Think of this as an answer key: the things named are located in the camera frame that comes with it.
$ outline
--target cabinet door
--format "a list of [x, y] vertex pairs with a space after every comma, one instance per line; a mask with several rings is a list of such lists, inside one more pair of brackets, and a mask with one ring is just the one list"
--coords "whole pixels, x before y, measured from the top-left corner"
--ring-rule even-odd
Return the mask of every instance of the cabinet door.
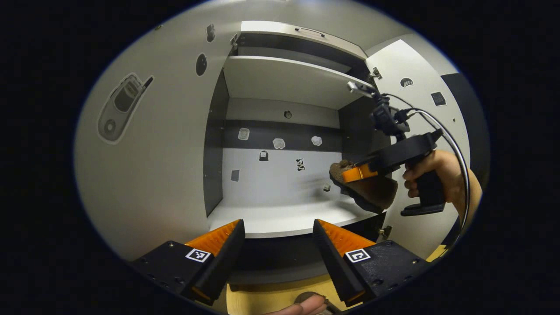
[[[210, 1], [152, 30], [100, 76], [76, 130], [74, 171], [93, 225], [121, 258], [208, 231], [204, 135], [216, 81], [241, 30], [238, 1]], [[206, 58], [206, 70], [197, 67]], [[97, 134], [108, 96], [129, 73], [153, 76], [118, 143]]]
[[[470, 166], [469, 138], [465, 122], [453, 94], [433, 69], [433, 67], [412, 47], [398, 40], [366, 59], [370, 72], [377, 68], [382, 78], [375, 82], [381, 93], [394, 94], [416, 108], [424, 109], [449, 130], [457, 141], [464, 155], [467, 166]], [[445, 105], [436, 106], [432, 94], [440, 92], [445, 99]], [[391, 106], [399, 109], [408, 106], [402, 101], [391, 98]], [[409, 121], [409, 135], [420, 135], [433, 131], [433, 128], [419, 115]], [[437, 141], [437, 148], [453, 152], [447, 142], [441, 138]], [[383, 227], [393, 227], [389, 239], [396, 241], [416, 255], [427, 258], [443, 241], [458, 216], [455, 207], [447, 203], [443, 212], [422, 216], [400, 215], [406, 206], [419, 203], [418, 198], [410, 199], [404, 188], [402, 177], [405, 169], [402, 166], [393, 173], [393, 178], [399, 182], [395, 201], [389, 209]]]

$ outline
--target wooden floor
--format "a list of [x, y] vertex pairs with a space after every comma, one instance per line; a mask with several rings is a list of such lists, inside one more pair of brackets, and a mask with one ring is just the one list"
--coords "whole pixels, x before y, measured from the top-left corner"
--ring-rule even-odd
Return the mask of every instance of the wooden floor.
[[[444, 252], [445, 246], [439, 246], [432, 255], [428, 257], [427, 261], [433, 261]], [[325, 295], [331, 303], [342, 311], [348, 309], [348, 307], [344, 305], [344, 302], [339, 300], [334, 284], [328, 274], [302, 281], [241, 286], [236, 292], [231, 291], [229, 285], [227, 285], [225, 291], [226, 294], [222, 293], [220, 299], [225, 296], [227, 313], [230, 315], [260, 315], [274, 312], [293, 304], [296, 297], [300, 293], [306, 291], [313, 291]], [[217, 308], [220, 303], [223, 305], [223, 301], [216, 301], [214, 304], [215, 307], [213, 308], [220, 312], [226, 312], [223, 306], [221, 309]]]

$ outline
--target human hand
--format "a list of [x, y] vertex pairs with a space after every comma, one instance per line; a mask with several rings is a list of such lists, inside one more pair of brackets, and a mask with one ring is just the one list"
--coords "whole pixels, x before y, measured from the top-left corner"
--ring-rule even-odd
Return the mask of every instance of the human hand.
[[316, 315], [326, 309], [325, 298], [313, 295], [301, 303], [295, 303], [280, 311], [264, 315]]
[[465, 198], [463, 176], [457, 157], [447, 151], [434, 150], [413, 168], [405, 164], [407, 169], [403, 174], [406, 179], [404, 186], [408, 189], [408, 197], [419, 196], [416, 179], [432, 170], [436, 171], [444, 189], [445, 202], [456, 202]]

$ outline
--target door handle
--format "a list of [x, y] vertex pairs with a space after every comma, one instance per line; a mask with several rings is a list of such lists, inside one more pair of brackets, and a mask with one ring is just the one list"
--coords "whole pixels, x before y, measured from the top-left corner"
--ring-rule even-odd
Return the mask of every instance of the door handle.
[[318, 31], [316, 31], [316, 30], [306, 29], [306, 28], [304, 28], [304, 27], [296, 27], [295, 30], [296, 30], [296, 31], [299, 31], [299, 30], [308, 30], [308, 31], [312, 31], [312, 32], [321, 34], [321, 37], [325, 37], [325, 34], [323, 34], [323, 33], [321, 33], [321, 32], [318, 32]]

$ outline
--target finger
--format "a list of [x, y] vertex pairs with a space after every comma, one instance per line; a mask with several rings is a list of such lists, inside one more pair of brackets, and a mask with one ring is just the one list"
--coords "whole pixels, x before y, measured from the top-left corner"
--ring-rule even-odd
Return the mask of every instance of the finger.
[[318, 308], [311, 311], [309, 314], [302, 314], [302, 315], [317, 315], [324, 310], [326, 310], [326, 304], [323, 304], [323, 305], [319, 306]]
[[321, 307], [324, 303], [325, 303], [325, 298], [323, 298], [321, 295], [315, 294], [300, 303], [301, 307], [304, 309], [301, 314], [307, 315], [312, 311]]
[[303, 311], [304, 308], [300, 304], [296, 303], [288, 306], [287, 308], [283, 308], [280, 311], [266, 313], [263, 315], [302, 315]]
[[410, 198], [416, 198], [419, 196], [419, 192], [417, 189], [413, 189], [413, 190], [409, 190], [408, 191], [408, 197]]
[[439, 166], [439, 162], [440, 160], [435, 151], [432, 151], [428, 156], [424, 157], [422, 161], [404, 172], [403, 178], [406, 180], [415, 180], [422, 176], [422, 174], [435, 170]]
[[418, 183], [413, 182], [411, 180], [407, 180], [404, 182], [404, 187], [406, 189], [418, 189]]

